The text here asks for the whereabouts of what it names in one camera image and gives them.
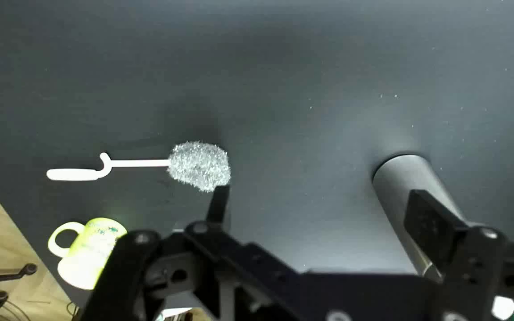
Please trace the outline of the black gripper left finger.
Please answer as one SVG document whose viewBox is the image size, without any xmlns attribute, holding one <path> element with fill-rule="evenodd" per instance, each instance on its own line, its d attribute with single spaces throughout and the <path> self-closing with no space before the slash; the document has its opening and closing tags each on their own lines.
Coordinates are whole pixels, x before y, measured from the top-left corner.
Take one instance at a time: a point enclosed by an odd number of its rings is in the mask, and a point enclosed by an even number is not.
<svg viewBox="0 0 514 321">
<path fill-rule="evenodd" d="M 207 211 L 207 222 L 210 225 L 228 225 L 228 197 L 230 188 L 228 186 L 217 186 L 212 193 L 208 211 Z"/>
</svg>

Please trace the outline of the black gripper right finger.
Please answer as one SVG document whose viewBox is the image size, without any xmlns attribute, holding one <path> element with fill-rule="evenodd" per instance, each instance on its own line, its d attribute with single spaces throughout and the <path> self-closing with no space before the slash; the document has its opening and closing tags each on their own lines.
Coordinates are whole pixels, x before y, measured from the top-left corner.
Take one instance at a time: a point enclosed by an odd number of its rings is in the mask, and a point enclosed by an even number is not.
<svg viewBox="0 0 514 321">
<path fill-rule="evenodd" d="M 428 191 L 414 189 L 408 193 L 403 229 L 423 264 L 421 275 L 440 282 L 467 223 Z"/>
</svg>

